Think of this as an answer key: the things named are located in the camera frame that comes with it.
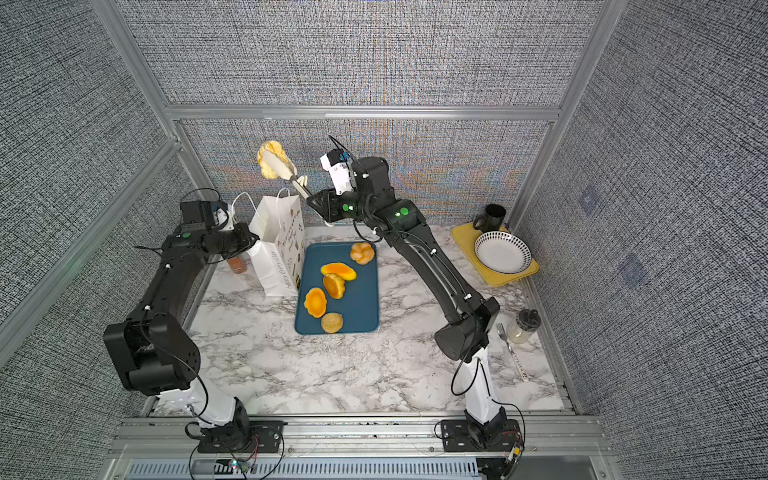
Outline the white paper gift bag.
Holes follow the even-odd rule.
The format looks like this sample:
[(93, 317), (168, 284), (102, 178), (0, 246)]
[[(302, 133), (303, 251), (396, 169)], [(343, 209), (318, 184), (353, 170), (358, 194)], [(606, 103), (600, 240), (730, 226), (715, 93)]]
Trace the white paper gift bag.
[(306, 258), (301, 197), (288, 195), (283, 188), (256, 204), (249, 193), (241, 192), (229, 213), (235, 223), (245, 223), (258, 236), (247, 254), (265, 295), (296, 297)]

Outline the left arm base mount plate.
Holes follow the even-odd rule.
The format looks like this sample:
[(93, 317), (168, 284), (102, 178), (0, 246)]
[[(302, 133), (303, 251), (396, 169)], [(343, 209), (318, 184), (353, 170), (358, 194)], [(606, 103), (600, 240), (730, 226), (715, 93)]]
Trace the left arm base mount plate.
[(202, 428), (198, 452), (208, 453), (277, 453), (281, 448), (285, 423), (255, 421), (248, 426)]

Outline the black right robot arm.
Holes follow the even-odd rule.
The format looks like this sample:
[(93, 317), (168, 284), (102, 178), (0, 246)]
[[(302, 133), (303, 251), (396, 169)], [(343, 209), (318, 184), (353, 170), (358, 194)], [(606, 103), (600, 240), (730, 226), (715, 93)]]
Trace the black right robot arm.
[(336, 148), (321, 157), (333, 186), (305, 196), (307, 205), (327, 223), (350, 219), (369, 227), (415, 269), (434, 295), (447, 324), (434, 334), (440, 351), (459, 363), (452, 387), (465, 398), (467, 435), (488, 447), (505, 430), (507, 414), (493, 399), (489, 370), (489, 333), (500, 311), (498, 301), (477, 292), (437, 243), (424, 215), (408, 199), (399, 199), (381, 157), (354, 158)]

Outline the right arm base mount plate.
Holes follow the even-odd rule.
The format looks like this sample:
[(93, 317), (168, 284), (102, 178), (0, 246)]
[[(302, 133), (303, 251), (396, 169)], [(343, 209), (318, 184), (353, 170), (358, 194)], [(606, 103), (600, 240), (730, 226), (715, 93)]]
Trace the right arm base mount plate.
[(445, 419), (437, 423), (436, 435), (444, 451), (449, 453), (509, 452), (523, 447), (521, 427), (512, 419), (487, 425), (466, 419)]

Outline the small round brown bun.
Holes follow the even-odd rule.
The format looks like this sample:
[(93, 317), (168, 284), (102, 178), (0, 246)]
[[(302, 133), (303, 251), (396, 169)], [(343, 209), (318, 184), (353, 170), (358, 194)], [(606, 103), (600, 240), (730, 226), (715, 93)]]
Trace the small round brown bun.
[(327, 334), (335, 334), (344, 326), (343, 316), (339, 313), (327, 313), (321, 318), (321, 328)]

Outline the pale waffle-pattern round bread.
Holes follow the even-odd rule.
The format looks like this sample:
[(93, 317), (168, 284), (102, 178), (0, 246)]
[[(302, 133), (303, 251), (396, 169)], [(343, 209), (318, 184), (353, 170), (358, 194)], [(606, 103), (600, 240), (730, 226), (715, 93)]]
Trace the pale waffle-pattern round bread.
[(290, 180), (296, 175), (296, 167), (277, 141), (264, 142), (257, 154), (257, 161), (264, 178)]

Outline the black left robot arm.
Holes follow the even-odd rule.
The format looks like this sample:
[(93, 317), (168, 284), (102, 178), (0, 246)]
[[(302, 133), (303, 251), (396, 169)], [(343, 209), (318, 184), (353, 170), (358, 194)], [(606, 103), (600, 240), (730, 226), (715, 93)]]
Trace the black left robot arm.
[(200, 350), (181, 321), (198, 275), (213, 258), (237, 257), (259, 237), (236, 223), (221, 199), (182, 201), (180, 210), (181, 223), (150, 249), (160, 261), (147, 290), (124, 321), (106, 327), (103, 341), (126, 390), (164, 395), (206, 428), (244, 424), (242, 403), (203, 379)]

